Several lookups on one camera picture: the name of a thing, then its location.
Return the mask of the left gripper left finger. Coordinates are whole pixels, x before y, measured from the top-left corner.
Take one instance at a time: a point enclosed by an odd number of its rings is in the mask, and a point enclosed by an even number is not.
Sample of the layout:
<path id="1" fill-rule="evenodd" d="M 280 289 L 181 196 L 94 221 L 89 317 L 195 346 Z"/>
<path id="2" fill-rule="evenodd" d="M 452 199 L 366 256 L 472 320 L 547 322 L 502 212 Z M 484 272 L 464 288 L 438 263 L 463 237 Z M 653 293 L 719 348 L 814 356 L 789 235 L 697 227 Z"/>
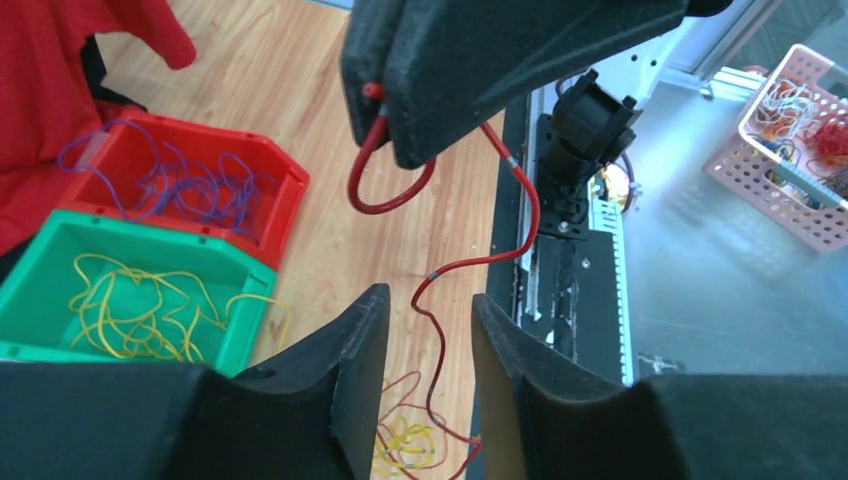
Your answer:
<path id="1" fill-rule="evenodd" d="M 390 289 L 232 378 L 183 363 L 5 362 L 5 479 L 366 479 Z"/>

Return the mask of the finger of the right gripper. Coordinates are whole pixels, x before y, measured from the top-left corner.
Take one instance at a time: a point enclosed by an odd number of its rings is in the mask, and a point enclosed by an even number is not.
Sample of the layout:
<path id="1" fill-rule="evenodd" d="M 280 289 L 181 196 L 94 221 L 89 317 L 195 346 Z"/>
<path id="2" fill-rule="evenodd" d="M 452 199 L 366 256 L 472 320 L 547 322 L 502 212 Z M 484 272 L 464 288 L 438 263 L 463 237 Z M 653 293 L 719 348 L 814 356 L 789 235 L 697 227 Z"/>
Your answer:
<path id="1" fill-rule="evenodd" d="M 355 142 L 362 146 L 380 107 L 364 94 L 367 83 L 381 83 L 405 1 L 354 1 L 340 56 L 340 74 Z"/>
<path id="2" fill-rule="evenodd" d="M 397 164 L 417 169 L 511 100 L 678 27 L 685 1 L 410 1 L 384 69 Z"/>

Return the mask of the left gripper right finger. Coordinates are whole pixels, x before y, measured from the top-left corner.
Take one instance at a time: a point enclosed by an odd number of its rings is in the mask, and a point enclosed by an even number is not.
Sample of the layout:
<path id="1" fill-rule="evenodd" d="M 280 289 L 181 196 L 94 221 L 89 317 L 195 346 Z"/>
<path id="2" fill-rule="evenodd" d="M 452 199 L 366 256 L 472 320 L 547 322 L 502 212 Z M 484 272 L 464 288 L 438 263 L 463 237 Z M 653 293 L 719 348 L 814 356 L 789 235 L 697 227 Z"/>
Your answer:
<path id="1" fill-rule="evenodd" d="M 847 380 L 673 374 L 625 387 L 471 304 L 488 479 L 843 479 Z"/>

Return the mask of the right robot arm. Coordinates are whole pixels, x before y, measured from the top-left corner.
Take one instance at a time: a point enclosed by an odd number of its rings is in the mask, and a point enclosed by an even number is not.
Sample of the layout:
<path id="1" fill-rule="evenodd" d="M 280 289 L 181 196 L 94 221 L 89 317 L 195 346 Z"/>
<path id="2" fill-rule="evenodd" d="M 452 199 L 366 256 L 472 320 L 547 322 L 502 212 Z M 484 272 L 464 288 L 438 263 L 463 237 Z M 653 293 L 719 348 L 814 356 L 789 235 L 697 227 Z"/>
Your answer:
<path id="1" fill-rule="evenodd" d="M 546 172 L 561 187 L 585 182 L 634 135 L 632 97 L 616 99 L 595 64 L 681 25 L 712 17 L 724 1 L 357 1 L 340 58 L 360 151 L 348 181 L 353 208 L 380 215 L 428 183 L 435 159 L 512 100 L 568 77 L 555 105 Z M 397 197 L 368 204 L 359 183 L 386 143 L 396 163 L 420 170 Z"/>

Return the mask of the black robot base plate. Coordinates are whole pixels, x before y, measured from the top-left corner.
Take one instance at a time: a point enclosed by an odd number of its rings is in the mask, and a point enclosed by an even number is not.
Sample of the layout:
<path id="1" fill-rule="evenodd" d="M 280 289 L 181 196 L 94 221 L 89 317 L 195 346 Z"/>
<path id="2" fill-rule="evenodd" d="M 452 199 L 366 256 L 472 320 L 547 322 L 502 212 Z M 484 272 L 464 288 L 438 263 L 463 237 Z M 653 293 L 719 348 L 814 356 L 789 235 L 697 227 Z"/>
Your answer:
<path id="1" fill-rule="evenodd" d="M 475 398 L 482 447 L 470 479 L 525 479 L 536 465 L 524 445 L 531 387 L 564 395 L 581 378 L 629 386 L 634 363 L 619 208 L 579 193 L 576 226 L 544 222 L 532 249 L 494 267 L 472 301 Z"/>

